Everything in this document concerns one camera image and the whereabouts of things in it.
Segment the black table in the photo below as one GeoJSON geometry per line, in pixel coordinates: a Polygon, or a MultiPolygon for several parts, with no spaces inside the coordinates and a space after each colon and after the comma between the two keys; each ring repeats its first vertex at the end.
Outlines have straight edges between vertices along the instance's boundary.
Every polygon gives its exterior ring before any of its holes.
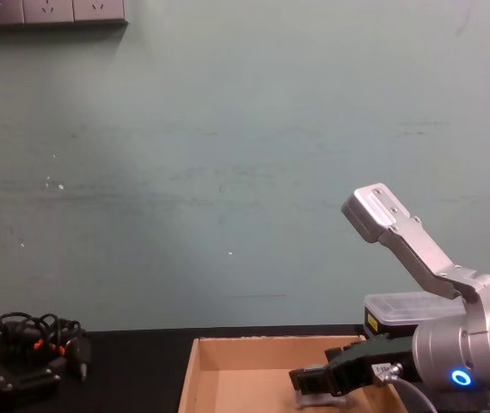
{"type": "Polygon", "coordinates": [[[94,365],[84,384],[66,378],[51,399],[22,413],[176,413],[194,338],[351,336],[357,325],[146,330],[90,333],[94,365]]]}

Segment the sticker label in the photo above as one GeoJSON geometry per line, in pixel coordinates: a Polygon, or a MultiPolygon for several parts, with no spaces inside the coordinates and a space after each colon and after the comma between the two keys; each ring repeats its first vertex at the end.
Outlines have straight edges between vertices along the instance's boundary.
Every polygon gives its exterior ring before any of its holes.
{"type": "Polygon", "coordinates": [[[392,368],[392,364],[390,363],[373,364],[371,368],[373,369],[373,373],[376,376],[383,378],[390,371],[390,368],[392,368]]]}
{"type": "Polygon", "coordinates": [[[375,332],[379,331],[379,323],[369,312],[367,313],[367,323],[369,323],[369,325],[375,332]]]}

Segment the open cardboard box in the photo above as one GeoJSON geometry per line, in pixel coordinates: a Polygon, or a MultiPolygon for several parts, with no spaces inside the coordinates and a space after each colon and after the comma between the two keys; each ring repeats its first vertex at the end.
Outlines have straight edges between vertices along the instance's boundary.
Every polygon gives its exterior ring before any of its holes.
{"type": "MultiPolygon", "coordinates": [[[[296,413],[289,371],[326,364],[325,350],[358,336],[202,338],[193,342],[179,413],[296,413]]],[[[348,395],[346,408],[304,413],[407,413],[395,389],[365,387],[348,395]]]]}

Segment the yellow label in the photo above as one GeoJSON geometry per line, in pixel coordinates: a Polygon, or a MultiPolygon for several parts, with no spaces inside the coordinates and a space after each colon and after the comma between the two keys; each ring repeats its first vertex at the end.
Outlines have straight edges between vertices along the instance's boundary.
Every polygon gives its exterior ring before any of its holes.
{"type": "Polygon", "coordinates": [[[368,312],[367,313],[367,323],[373,328],[375,332],[379,331],[379,324],[376,319],[368,312]]]}

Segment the clear plastic box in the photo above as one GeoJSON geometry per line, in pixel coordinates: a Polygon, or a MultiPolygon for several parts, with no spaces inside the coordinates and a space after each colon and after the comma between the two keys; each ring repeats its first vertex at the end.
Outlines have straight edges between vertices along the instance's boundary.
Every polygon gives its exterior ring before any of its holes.
{"type": "Polygon", "coordinates": [[[408,336],[426,320],[464,314],[461,297],[445,299],[425,291],[365,296],[365,326],[372,334],[408,336]]]}

